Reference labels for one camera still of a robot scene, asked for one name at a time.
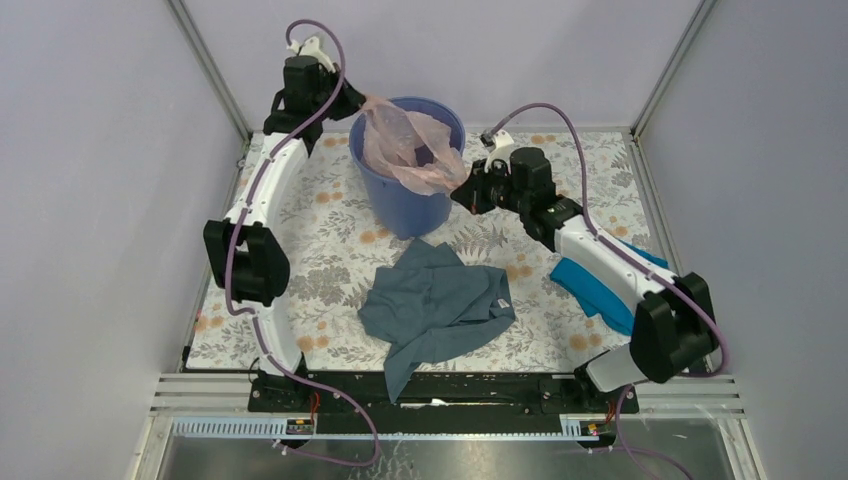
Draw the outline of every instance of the gray floor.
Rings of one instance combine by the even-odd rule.
[[[696,479],[733,478],[715,426],[707,420],[654,420],[624,424],[628,443],[671,456]],[[364,459],[368,442],[312,442],[310,451]],[[282,456],[262,440],[175,437],[169,446],[165,480],[202,479],[640,479],[647,478],[626,453],[588,455],[573,442],[391,441],[370,468],[349,468]],[[684,478],[674,467],[651,458],[640,460],[662,479]]]

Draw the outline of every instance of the gray-blue towel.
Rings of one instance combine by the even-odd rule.
[[[465,266],[446,243],[415,239],[394,267],[380,267],[359,310],[365,332],[392,344],[383,362],[395,402],[421,362],[482,347],[515,321],[506,272]]]

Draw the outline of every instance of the translucent trash bag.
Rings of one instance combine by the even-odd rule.
[[[465,182],[462,157],[450,145],[451,127],[379,97],[369,96],[362,112],[369,168],[419,195],[449,194]]]

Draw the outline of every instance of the floral pattern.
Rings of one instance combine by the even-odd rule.
[[[580,168],[566,134],[514,134],[519,144],[545,151],[559,192],[578,198]],[[589,175],[589,212],[617,237],[655,251],[621,133],[580,137]],[[274,231],[292,266],[286,303],[292,329],[310,369],[382,370],[388,344],[365,334],[356,311],[377,267],[393,265],[408,241],[383,228],[371,211],[345,134],[327,134],[299,173]],[[250,146],[239,189],[259,160],[262,136]],[[467,164],[486,152],[468,135]],[[467,355],[423,370],[569,372],[604,349],[627,341],[599,316],[586,318],[577,301],[548,279],[556,254],[524,233],[517,215],[496,210],[472,216],[454,205],[450,217],[423,237],[447,242],[467,265],[506,270],[517,313],[498,338]],[[244,369],[258,356],[247,316],[231,317],[212,282],[195,325],[189,368]]]

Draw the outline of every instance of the bright blue towel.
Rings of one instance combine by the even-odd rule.
[[[645,260],[662,268],[668,262],[625,243]],[[583,267],[563,258],[551,272],[551,280],[574,295],[587,317],[601,314],[604,322],[613,330],[624,335],[633,333],[633,314],[612,290],[593,277]]]

